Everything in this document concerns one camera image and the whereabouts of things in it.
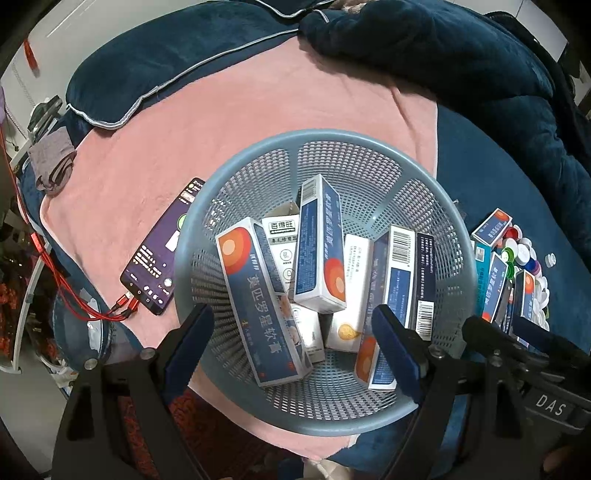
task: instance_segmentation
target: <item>plastic basket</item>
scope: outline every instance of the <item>plastic basket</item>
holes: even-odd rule
[[[227,161],[191,206],[175,256],[179,319],[208,303],[216,327],[201,359],[213,383],[256,418],[292,432],[338,436],[367,432],[416,408],[396,390],[368,391],[353,377],[355,355],[326,350],[326,361],[300,382],[257,386],[218,259],[215,235],[246,216],[295,200],[302,182],[322,173],[339,192],[345,233],[376,239],[391,224],[435,237],[437,298],[433,342],[452,356],[464,349],[461,328],[473,313],[476,267],[469,236],[445,191],[412,159],[377,140],[338,130],[289,132]]]

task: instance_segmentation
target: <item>metal bolt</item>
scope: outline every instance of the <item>metal bolt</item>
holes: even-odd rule
[[[152,347],[148,347],[148,348],[144,348],[140,353],[139,353],[139,357],[142,360],[150,360],[151,358],[153,358],[156,355],[156,349],[152,348]]]
[[[493,355],[489,358],[489,362],[493,367],[500,367],[503,364],[503,359],[498,355]]]
[[[445,356],[445,351],[443,348],[433,344],[429,345],[429,353],[438,359],[442,359]]]
[[[86,362],[84,362],[84,368],[86,370],[92,370],[99,364],[99,361],[96,358],[89,358]]]

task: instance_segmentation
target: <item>pink towel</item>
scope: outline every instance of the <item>pink towel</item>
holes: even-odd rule
[[[78,147],[66,188],[46,197],[41,220],[111,305],[135,249],[193,177],[207,180],[228,158],[272,135],[304,128],[360,132],[405,152],[434,174],[437,106],[387,74],[316,54],[292,38],[197,80],[120,130],[98,129]],[[140,306],[125,324],[144,346],[178,326],[174,301],[156,317]],[[268,443],[313,459],[353,437],[309,437],[270,426],[223,396],[198,369],[190,386]]]

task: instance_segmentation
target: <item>red tassel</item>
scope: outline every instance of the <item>red tassel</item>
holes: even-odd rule
[[[29,43],[28,38],[24,41],[23,46],[25,48],[25,57],[27,57],[27,62],[29,63],[29,68],[33,72],[38,72],[39,65],[37,64],[37,59],[35,58],[35,55],[33,55],[33,49],[31,48],[31,44]]]

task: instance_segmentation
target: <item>purple phone screen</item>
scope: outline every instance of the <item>purple phone screen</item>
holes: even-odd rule
[[[129,261],[121,281],[143,305],[160,314],[174,292],[174,251],[195,196],[204,181],[193,179],[174,199]]]

